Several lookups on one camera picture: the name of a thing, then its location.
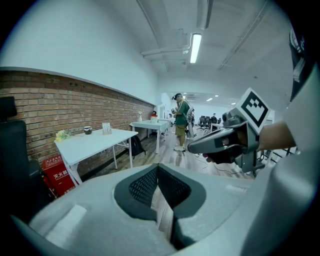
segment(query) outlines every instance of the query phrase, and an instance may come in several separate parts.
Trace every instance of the office chair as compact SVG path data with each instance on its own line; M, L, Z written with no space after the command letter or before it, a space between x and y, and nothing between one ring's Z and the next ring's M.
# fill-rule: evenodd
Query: office chair
M41 177L38 161L28 160L26 123L7 120L17 114L15 98L0 98L0 109L2 203L10 214L28 222L52 199Z
M197 130L204 130L204 126L206 123L206 118L203 117L203 115L199 118L199 122L198 122L198 126L200 126L200 128L198 128Z
M210 116L206 116L206 117L205 117L205 126L206 126L207 128L209 128L210 125L211 125Z

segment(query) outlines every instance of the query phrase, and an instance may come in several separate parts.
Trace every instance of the black bag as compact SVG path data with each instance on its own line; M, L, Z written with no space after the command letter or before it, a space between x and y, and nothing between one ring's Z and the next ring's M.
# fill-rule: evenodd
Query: black bag
M131 153L133 159L135 159L135 156L139 155L142 152L144 152L144 155L146 155L146 151L142 147L139 137L135 135L131 138Z

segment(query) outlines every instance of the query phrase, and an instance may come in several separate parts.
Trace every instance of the yellow flowers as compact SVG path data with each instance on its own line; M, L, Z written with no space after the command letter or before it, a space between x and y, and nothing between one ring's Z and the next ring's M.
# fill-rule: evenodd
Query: yellow flowers
M55 139L56 142L62 142L63 140L70 138L71 133L69 131L60 130L55 134L55 136L56 136L56 139Z

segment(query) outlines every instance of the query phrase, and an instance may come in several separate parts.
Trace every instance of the human arm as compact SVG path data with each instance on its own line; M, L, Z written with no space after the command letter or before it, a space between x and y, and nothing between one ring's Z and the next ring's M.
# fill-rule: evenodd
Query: human arm
M181 102L180 108L178 111L174 111L173 113L176 115L183 115L186 109L186 103L184 101Z
M294 138L292 137L291 132L289 131L289 128L284 121L264 126L259 136L260 140L257 151L279 150L296 146ZM245 132L238 131L237 137L239 139L240 144L248 144L247 134ZM229 144L229 140L227 138L222 139L222 142L225 145ZM206 161L212 162L212 159L208 157Z

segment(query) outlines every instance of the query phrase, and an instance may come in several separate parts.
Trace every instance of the black mesh panel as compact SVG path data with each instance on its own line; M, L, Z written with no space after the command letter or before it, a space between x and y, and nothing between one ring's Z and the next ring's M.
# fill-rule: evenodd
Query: black mesh panel
M157 184L157 168L155 168L132 182L129 186L129 192L134 199L151 207L152 197Z
M171 209L183 202L191 193L191 188L182 180L159 168L158 185Z

